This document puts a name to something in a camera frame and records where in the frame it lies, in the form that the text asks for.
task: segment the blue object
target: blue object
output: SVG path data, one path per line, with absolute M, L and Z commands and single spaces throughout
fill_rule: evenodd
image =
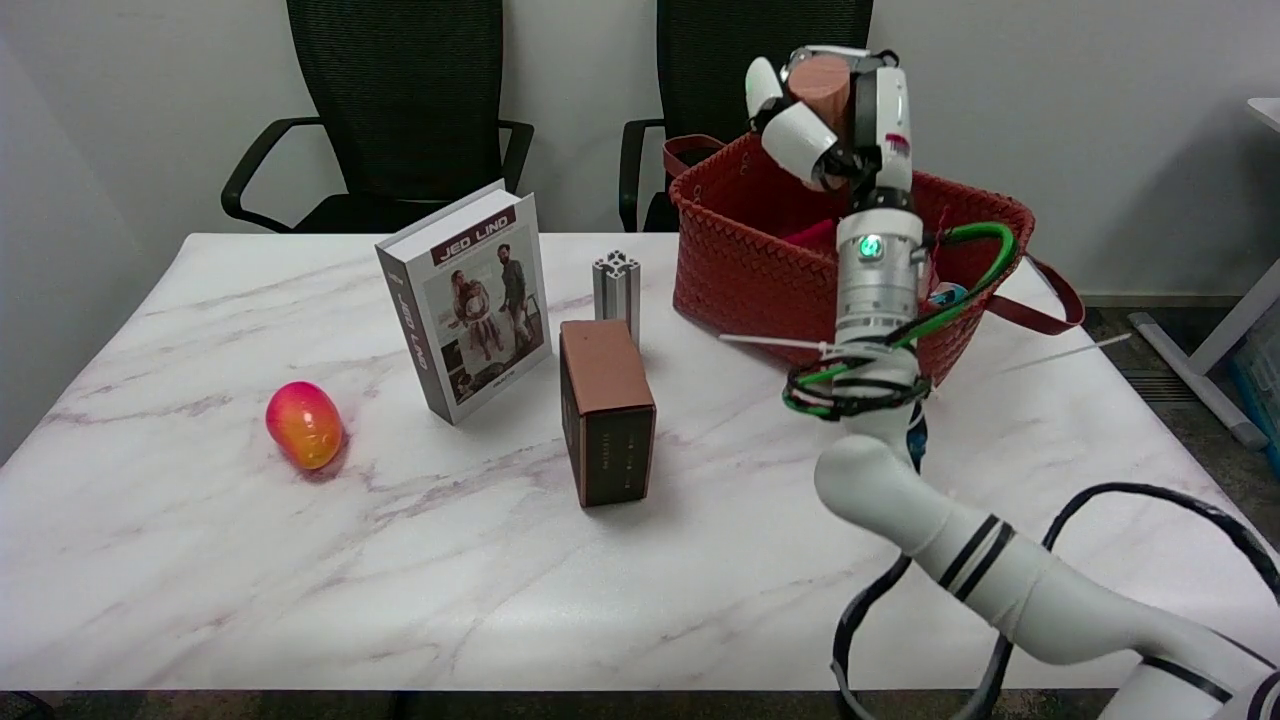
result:
M 1240 366 L 1238 356 L 1231 357 L 1231 361 L 1226 364 L 1226 369 L 1231 375 L 1231 382 L 1240 391 L 1244 414 L 1271 441 L 1262 448 L 1262 452 L 1267 456 L 1267 462 L 1271 465 L 1271 474 L 1280 478 L 1280 448 L 1276 447 L 1276 428 L 1271 424 L 1271 416 L 1262 410 L 1262 401 L 1258 397 L 1258 392 L 1249 380 L 1248 373 Z
M 934 293 L 929 296 L 929 302 L 942 306 L 952 305 L 959 302 L 966 292 L 969 291 L 956 283 L 941 282 Z

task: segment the mesh chair back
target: mesh chair back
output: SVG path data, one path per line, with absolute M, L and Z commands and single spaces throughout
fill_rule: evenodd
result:
M 746 132 L 742 81 L 801 45 L 867 47 L 872 0 L 658 0 L 658 85 L 667 137 Z
M 502 0 L 288 0 L 349 192 L 453 200 L 502 176 Z

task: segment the book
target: book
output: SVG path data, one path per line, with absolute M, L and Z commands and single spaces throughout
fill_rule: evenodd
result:
M 375 249 L 426 405 L 448 423 L 550 355 L 532 195 L 494 182 Z

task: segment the cable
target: cable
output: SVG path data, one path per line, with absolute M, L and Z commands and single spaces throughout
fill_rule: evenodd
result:
M 1189 495 L 1180 493 L 1169 488 L 1162 488 L 1157 486 L 1148 486 L 1142 483 L 1103 483 L 1085 488 L 1075 495 L 1068 502 L 1062 510 L 1059 511 L 1057 516 L 1050 524 L 1048 532 L 1044 533 L 1044 539 L 1041 544 L 1048 550 L 1053 550 L 1053 544 L 1057 542 L 1059 536 L 1062 533 L 1062 528 L 1066 527 L 1066 521 L 1071 519 L 1087 502 L 1093 500 L 1100 495 L 1108 492 L 1120 492 L 1126 495 L 1144 495 L 1148 497 L 1155 497 L 1158 500 L 1165 500 L 1172 502 L 1184 510 L 1190 510 L 1192 512 L 1204 518 L 1212 523 L 1217 529 L 1222 530 L 1224 534 L 1231 541 L 1253 566 L 1253 570 L 1258 574 L 1262 582 L 1271 591 L 1271 596 L 1275 598 L 1276 605 L 1280 606 L 1280 571 L 1276 570 L 1275 562 L 1271 560 L 1271 555 L 1267 553 L 1266 543 L 1258 539 L 1258 537 L 1251 532 L 1243 523 L 1225 512 L 1220 507 L 1215 507 L 1202 500 L 1197 500 Z M 841 706 L 841 714 L 858 720 L 876 720 L 858 700 L 858 693 L 849 688 L 849 650 L 852 644 L 854 632 L 858 630 L 858 625 L 861 624 L 863 619 L 870 611 L 872 605 L 877 600 L 883 597 L 888 591 L 893 588 L 895 584 L 906 573 L 906 566 L 910 565 L 910 559 L 906 555 L 899 556 L 893 566 L 890 568 L 887 573 L 881 575 L 876 582 L 860 592 L 849 606 L 845 612 L 840 616 L 840 624 L 836 626 L 836 638 L 832 644 L 833 660 L 831 669 L 836 673 L 836 684 L 840 687 L 840 697 L 845 701 Z M 1230 638 L 1225 638 L 1233 644 L 1238 644 Z M 978 688 L 969 696 L 969 701 L 965 706 L 951 716 L 951 720 L 984 720 L 991 716 L 992 710 L 996 707 L 996 701 L 1000 698 L 1000 689 L 1005 684 L 1005 671 L 1009 669 L 1009 659 L 1014 653 L 1014 644 L 1009 642 L 1004 635 L 996 639 L 996 646 L 992 648 L 991 660 L 987 662 L 987 670 L 983 673 L 982 682 Z
M 938 329 L 946 327 L 948 323 L 959 318 L 970 304 L 978 300 L 978 297 L 991 287 L 1001 275 L 1005 274 L 1018 256 L 1018 240 L 1014 237 L 1012 231 L 1007 225 L 1001 223 L 974 223 L 969 225 L 960 225 L 952 228 L 950 232 L 938 236 L 934 242 L 940 245 L 963 245 L 968 242 L 974 242 L 978 240 L 989 240 L 991 237 L 998 237 L 1001 240 L 1000 252 L 996 255 L 996 260 L 987 269 L 986 274 L 978 279 L 978 283 L 970 290 L 964 297 L 956 301 L 954 305 L 936 310 L 923 318 L 916 318 L 915 320 L 899 327 L 888 337 L 883 338 L 883 345 L 890 347 L 908 347 L 913 341 L 919 340 L 929 333 L 937 332 Z M 822 364 L 823 369 L 819 372 L 813 372 L 804 375 L 797 375 L 795 379 L 795 386 L 808 387 L 818 383 L 831 382 L 837 375 L 852 369 L 851 366 L 840 363 L 841 357 L 828 357 L 827 363 Z M 787 398 L 791 397 L 791 391 L 794 389 L 792 383 L 788 382 L 788 387 L 783 389 L 783 401 L 787 406 L 794 410 L 800 410 L 803 413 L 809 413 L 808 409 L 796 407 L 796 404 L 790 402 Z M 831 411 L 824 410 L 822 413 L 809 413 L 819 418 L 829 418 Z
M 978 279 L 978 283 L 960 299 L 955 305 L 948 305 L 941 310 L 929 313 L 923 318 L 916 318 L 910 323 L 895 329 L 888 334 L 888 345 L 892 347 L 901 347 L 914 340 L 919 340 L 929 333 L 937 332 L 938 329 L 947 325 L 947 323 L 959 318 L 970 304 L 978 300 L 982 293 L 992 286 L 1005 270 L 1007 270 L 1012 264 L 1014 259 L 1018 256 L 1018 240 L 1014 237 L 1014 232 L 1009 229 L 1009 225 L 1002 223 L 974 223 L 969 225 L 960 225 L 952 228 L 950 232 L 943 233 L 938 242 L 941 245 L 963 245 L 966 242 L 973 242 L 977 240 L 986 240 L 992 236 L 1000 237 L 1001 246 L 1000 252 L 996 255 L 996 261 L 991 264 L 987 273 Z

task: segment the black cable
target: black cable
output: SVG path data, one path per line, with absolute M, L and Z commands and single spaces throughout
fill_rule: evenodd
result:
M 1225 512 L 1222 509 L 1169 488 L 1142 483 L 1102 483 L 1085 488 L 1076 493 L 1070 502 L 1062 506 L 1062 510 L 1059 511 L 1057 516 L 1053 518 L 1053 521 L 1050 524 L 1048 532 L 1044 533 L 1044 539 L 1041 541 L 1041 546 L 1043 546 L 1044 550 L 1052 551 L 1053 544 L 1062 533 L 1062 528 L 1066 527 L 1066 521 L 1070 520 L 1071 516 L 1075 515 L 1082 507 L 1084 507 L 1087 502 L 1108 492 L 1144 495 L 1165 500 L 1178 505 L 1179 507 L 1190 510 L 1201 518 L 1204 518 L 1217 527 L 1217 529 L 1222 530 L 1222 533 L 1230 538 L 1231 544 L 1234 544 L 1235 548 L 1248 559 L 1253 570 L 1267 585 L 1267 589 L 1271 591 L 1271 596 L 1275 598 L 1276 605 L 1280 606 L 1280 571 L 1276 570 L 1276 565 L 1271 560 L 1271 555 L 1267 552 L 1266 544 L 1261 542 L 1253 532 L 1244 527 L 1243 523 Z M 870 611 L 870 606 L 892 589 L 893 585 L 897 584 L 897 580 L 902 578 L 902 574 L 906 573 L 906 568 L 900 568 L 904 561 L 905 565 L 910 565 L 910 559 L 905 555 L 900 556 L 887 573 L 881 575 L 874 583 L 868 585 L 867 589 L 860 592 L 849 603 L 849 607 L 845 609 L 845 612 L 840 618 L 840 624 L 836 626 L 836 639 L 832 647 L 835 653 L 832 670 L 836 673 L 836 683 L 840 685 L 838 697 L 844 700 L 844 702 L 840 703 L 842 717 L 876 720 L 876 716 L 863 707 L 858 700 L 858 693 L 849 688 L 849 650 L 852 644 L 854 632 L 858 630 L 858 625 L 860 625 L 863 619 L 867 618 L 867 612 Z M 1253 651 L 1240 646 L 1235 641 L 1225 637 L 1224 639 L 1236 647 L 1240 647 L 1244 652 L 1256 656 Z M 996 707 L 996 701 L 1000 700 L 1000 691 L 1005 684 L 1005 671 L 1009 669 L 1009 660 L 1012 653 L 1014 644 L 1011 642 L 1009 642 L 1004 635 L 996 639 L 996 646 L 992 648 L 991 659 L 987 662 L 987 670 L 983 673 L 982 682 L 969 696 L 969 701 L 965 703 L 965 707 L 954 715 L 951 720 L 986 720 L 987 717 L 991 717 L 991 712 Z

